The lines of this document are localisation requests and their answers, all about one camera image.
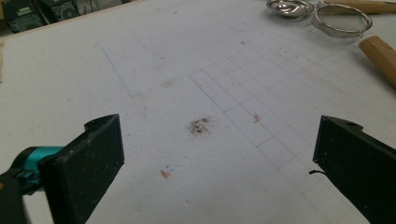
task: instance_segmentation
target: metal bowl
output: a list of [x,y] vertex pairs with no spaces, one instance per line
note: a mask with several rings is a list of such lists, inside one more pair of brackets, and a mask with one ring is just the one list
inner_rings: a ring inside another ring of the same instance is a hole
[[294,18],[305,16],[315,10],[315,6],[300,0],[269,0],[267,6],[278,15]]

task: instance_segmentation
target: wooden handle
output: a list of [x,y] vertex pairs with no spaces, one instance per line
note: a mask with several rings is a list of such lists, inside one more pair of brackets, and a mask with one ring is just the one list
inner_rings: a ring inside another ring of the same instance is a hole
[[361,41],[359,48],[379,69],[382,76],[396,87],[396,51],[378,36]]
[[367,14],[396,12],[396,2],[376,2],[364,0],[325,0],[325,2],[354,7]]

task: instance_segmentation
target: red ink mark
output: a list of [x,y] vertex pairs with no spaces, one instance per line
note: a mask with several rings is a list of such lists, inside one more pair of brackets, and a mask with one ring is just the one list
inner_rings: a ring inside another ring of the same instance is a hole
[[165,179],[167,179],[170,175],[171,173],[166,173],[163,170],[161,170],[161,176],[165,177]]
[[260,123],[262,121],[262,118],[260,118],[257,114],[254,114],[253,117],[255,123]]

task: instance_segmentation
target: white table surface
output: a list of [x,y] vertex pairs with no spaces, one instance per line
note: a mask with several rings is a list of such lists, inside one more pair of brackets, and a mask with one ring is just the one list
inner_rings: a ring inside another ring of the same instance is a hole
[[[396,48],[396,16],[373,20],[366,34]],[[396,147],[396,91],[359,41],[262,0],[147,0],[12,37],[0,170],[118,113],[125,165],[88,223],[368,223],[307,174],[321,115]],[[204,118],[208,133],[191,134]],[[43,193],[25,201],[33,223],[52,223]]]

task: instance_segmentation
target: metal ring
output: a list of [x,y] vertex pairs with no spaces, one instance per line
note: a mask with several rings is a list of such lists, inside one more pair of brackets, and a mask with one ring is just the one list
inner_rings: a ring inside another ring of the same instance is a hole
[[[365,29],[362,29],[362,30],[353,30],[353,31],[352,31],[352,30],[344,30],[344,29],[336,28],[336,27],[333,27],[333,26],[327,24],[326,22],[322,21],[322,20],[320,19],[320,17],[318,16],[318,13],[319,13],[323,8],[325,8],[325,7],[343,7],[343,8],[347,8],[347,9],[351,9],[351,10],[357,11],[357,12],[358,12],[359,14],[361,14],[361,15],[363,16],[363,18],[367,21],[366,28],[365,28]],[[342,32],[342,33],[354,33],[354,34],[358,34],[358,35],[361,36],[362,33],[363,33],[364,31],[370,29],[370,28],[373,26],[373,21],[372,21],[372,19],[371,19],[369,16],[367,16],[364,12],[358,10],[357,8],[348,7],[348,6],[343,6],[343,5],[325,5],[325,6],[319,7],[319,8],[315,11],[315,15],[314,15],[314,16],[315,16],[315,18],[318,20],[318,22],[320,22],[320,23],[323,24],[324,26],[326,26],[326,27],[328,27],[328,28],[330,28],[330,29],[333,29],[334,31]]]

